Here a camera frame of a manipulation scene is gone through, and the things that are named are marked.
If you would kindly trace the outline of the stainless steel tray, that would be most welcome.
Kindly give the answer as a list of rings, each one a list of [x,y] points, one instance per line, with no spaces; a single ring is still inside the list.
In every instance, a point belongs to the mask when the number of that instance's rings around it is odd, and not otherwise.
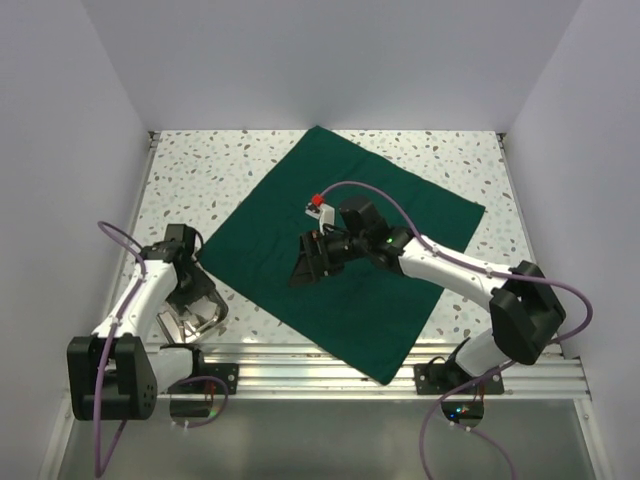
[[[228,312],[213,279],[196,264],[169,294],[156,322],[169,344],[197,343],[210,335]]]

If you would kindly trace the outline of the green surgical cloth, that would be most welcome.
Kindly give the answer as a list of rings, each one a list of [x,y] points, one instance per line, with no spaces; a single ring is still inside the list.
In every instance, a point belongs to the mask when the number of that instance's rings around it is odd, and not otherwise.
[[[438,243],[464,251],[485,209],[322,127],[273,151],[265,136],[243,135],[213,150],[211,191],[233,211],[206,241],[201,265],[215,278],[320,348],[373,380],[396,375],[442,290],[386,273],[367,260],[315,284],[289,280],[304,209],[316,194],[338,204],[367,194],[392,225],[413,222]]]

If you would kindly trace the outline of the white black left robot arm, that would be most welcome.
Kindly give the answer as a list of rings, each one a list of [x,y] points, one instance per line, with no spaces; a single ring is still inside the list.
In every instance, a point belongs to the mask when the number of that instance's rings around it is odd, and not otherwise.
[[[67,347],[72,411],[81,421],[148,419],[160,393],[208,379],[198,342],[228,315],[200,267],[200,233],[170,224],[152,245],[129,244],[136,267],[122,296],[88,336]]]

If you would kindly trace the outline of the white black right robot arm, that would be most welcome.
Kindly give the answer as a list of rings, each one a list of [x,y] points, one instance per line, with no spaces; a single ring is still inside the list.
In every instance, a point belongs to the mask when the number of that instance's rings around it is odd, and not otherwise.
[[[306,213],[318,227],[300,237],[290,286],[317,283],[341,273],[350,261],[367,259],[379,269],[465,296],[489,313],[489,329],[427,368],[429,383],[440,392],[468,392],[482,375],[509,361],[535,364],[566,317],[544,274],[531,262],[508,267],[440,246],[413,229],[389,225],[362,195],[338,208],[317,197]]]

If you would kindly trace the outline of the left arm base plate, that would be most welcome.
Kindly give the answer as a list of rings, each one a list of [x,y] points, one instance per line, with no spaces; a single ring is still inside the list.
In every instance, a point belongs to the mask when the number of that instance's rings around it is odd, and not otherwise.
[[[239,380],[240,366],[237,363],[204,363],[190,377],[169,387],[169,394],[223,394],[224,384],[229,395],[235,395]]]

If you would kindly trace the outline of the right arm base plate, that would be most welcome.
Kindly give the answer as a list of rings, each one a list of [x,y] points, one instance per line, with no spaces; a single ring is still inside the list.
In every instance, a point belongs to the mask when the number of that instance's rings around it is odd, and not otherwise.
[[[413,366],[414,384],[417,395],[444,395],[454,388],[459,387],[472,378],[454,365],[447,363],[422,363]],[[502,395],[505,388],[502,376],[498,374],[479,384],[461,390],[462,395]]]

